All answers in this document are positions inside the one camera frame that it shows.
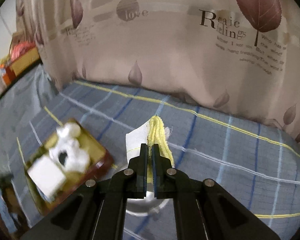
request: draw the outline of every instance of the wooden tray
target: wooden tray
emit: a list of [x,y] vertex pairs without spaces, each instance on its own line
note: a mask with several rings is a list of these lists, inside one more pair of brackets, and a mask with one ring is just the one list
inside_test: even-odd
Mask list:
[[57,196],[54,201],[49,203],[44,200],[40,196],[36,185],[29,177],[27,170],[32,166],[36,159],[40,158],[44,154],[49,155],[49,149],[51,147],[54,147],[57,143],[57,132],[55,131],[52,135],[50,135],[46,142],[42,146],[40,146],[34,154],[31,155],[29,161],[26,162],[25,165],[25,175],[27,184],[29,186],[29,191],[32,195],[35,205],[42,215],[46,215],[47,213],[49,213],[86,180],[92,178],[96,180],[100,179],[108,172],[114,162],[109,152],[75,119],[71,118],[68,120],[68,122],[75,122],[80,126],[81,135],[77,138],[77,140],[79,141],[80,147],[86,150],[90,155],[91,164],[85,174],[81,174],[78,172],[65,172],[67,181],[57,192]]

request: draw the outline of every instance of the white cloth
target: white cloth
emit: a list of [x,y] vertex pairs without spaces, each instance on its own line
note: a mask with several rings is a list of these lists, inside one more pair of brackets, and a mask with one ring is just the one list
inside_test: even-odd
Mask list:
[[[140,155],[140,147],[142,143],[148,142],[148,134],[150,131],[150,120],[145,122],[143,125],[137,129],[126,134],[126,149],[127,149],[127,161],[129,163],[131,158]],[[170,129],[168,127],[164,128],[164,133],[166,140],[170,136]]]

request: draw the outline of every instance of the yellow box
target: yellow box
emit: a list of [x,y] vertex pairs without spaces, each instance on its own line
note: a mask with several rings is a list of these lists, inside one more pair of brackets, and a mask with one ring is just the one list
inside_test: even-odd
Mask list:
[[20,58],[15,60],[11,65],[11,70],[18,76],[22,71],[29,67],[32,63],[40,59],[39,52],[37,48],[33,48],[27,51]]
[[58,141],[57,132],[54,131],[44,144],[40,146],[35,153],[30,155],[29,160],[24,166],[26,182],[39,213],[44,216],[59,205],[67,196],[69,196],[69,194],[74,192],[74,190],[76,190],[82,183],[92,177],[94,179],[100,179],[104,176],[114,162],[108,150],[104,148],[85,128],[83,128],[79,122],[77,122],[74,118],[70,118],[67,122],[74,122],[80,126],[81,134],[77,137],[77,140],[79,141],[80,147],[87,151],[90,156],[90,167],[84,174],[69,171],[64,172],[67,181],[60,188],[55,199],[50,203],[43,199],[39,194],[36,185],[28,175],[28,169],[33,165],[35,160],[40,158],[42,155],[49,156],[49,149],[54,147]]

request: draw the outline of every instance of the white box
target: white box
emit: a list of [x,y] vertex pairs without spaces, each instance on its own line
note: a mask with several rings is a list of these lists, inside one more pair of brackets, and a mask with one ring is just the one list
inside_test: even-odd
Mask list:
[[66,176],[47,156],[37,159],[28,174],[45,196],[51,198],[66,182]]

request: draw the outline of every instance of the yellow stripe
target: yellow stripe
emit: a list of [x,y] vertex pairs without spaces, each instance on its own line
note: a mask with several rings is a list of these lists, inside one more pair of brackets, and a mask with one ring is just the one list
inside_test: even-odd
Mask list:
[[295,214],[282,214],[282,215],[256,215],[257,218],[291,218],[300,216],[300,213]]
[[208,121],[211,121],[211,122],[214,122],[214,123],[217,123],[217,124],[220,124],[220,125],[223,125],[223,126],[226,126],[226,127],[229,127],[233,130],[236,130],[238,132],[241,132],[241,133],[244,133],[244,134],[247,134],[247,135],[250,135],[252,137],[255,137],[255,138],[259,138],[260,140],[264,140],[264,141],[267,141],[269,143],[272,143],[272,144],[275,144],[275,145],[279,145],[279,146],[282,146],[282,147],[285,147],[287,149],[289,149],[290,151],[292,151],[296,156],[298,156],[300,158],[300,154],[298,154],[294,149],[292,149],[289,145],[286,145],[284,143],[281,143],[281,142],[278,142],[278,141],[274,141],[274,140],[271,140],[267,137],[263,137],[263,136],[260,136],[260,135],[257,135],[255,133],[252,133],[252,132],[249,132],[249,131],[246,131],[244,129],[241,129],[239,127],[236,127],[236,126],[233,126],[233,125],[229,125],[225,122],[222,122],[220,120],[217,120],[217,119],[214,119],[212,117],[209,117],[209,116],[206,116],[204,114],[198,114],[196,113],[194,110],[191,110],[191,109],[187,109],[187,108],[181,108],[181,107],[178,107],[178,106],[174,106],[170,103],[167,103],[167,102],[162,102],[161,100],[159,99],[154,99],[154,98],[146,98],[146,97],[141,97],[141,96],[134,96],[134,95],[130,95],[130,94],[125,94],[125,93],[122,93],[122,92],[119,92],[119,91],[113,91],[111,89],[108,89],[108,88],[104,88],[104,87],[100,87],[100,86],[97,86],[97,85],[93,85],[93,84],[89,84],[89,83],[84,83],[84,82],[81,82],[81,81],[75,81],[75,83],[79,84],[79,85],[83,85],[83,86],[87,86],[87,87],[91,87],[91,88],[95,88],[95,89],[98,89],[98,90],[102,90],[102,91],[105,91],[105,92],[112,92],[114,94],[117,94],[117,95],[120,95],[120,96],[123,96],[123,97],[126,97],[126,98],[133,98],[133,99],[137,99],[137,100],[141,100],[141,101],[147,101],[147,102],[152,102],[152,103],[158,103],[158,104],[164,104],[166,106],[170,106],[170,107],[173,107],[175,109],[178,109],[178,110],[182,110],[182,111],[185,111],[185,112],[189,112],[189,113],[192,113],[192,114],[195,114],[197,117],[200,117],[202,119],[205,119],[205,120],[208,120]]
[[22,159],[22,162],[23,162],[23,166],[25,167],[26,166],[26,162],[25,162],[25,159],[23,158],[23,153],[22,153],[22,150],[21,150],[21,145],[20,145],[18,137],[17,137],[17,143],[18,143],[18,148],[19,148],[19,152],[20,152],[20,155],[21,155],[21,159]]
[[43,108],[46,110],[48,115],[50,115],[51,118],[57,122],[58,125],[63,126],[63,123],[61,121],[59,121],[58,118],[53,113],[51,113],[50,110],[46,106],[44,106]]
[[141,148],[141,147],[133,148],[133,149],[131,149],[131,150],[128,150],[127,153],[128,153],[128,152],[131,152],[131,151],[134,151],[134,150],[138,150],[138,149],[140,149],[140,148]]

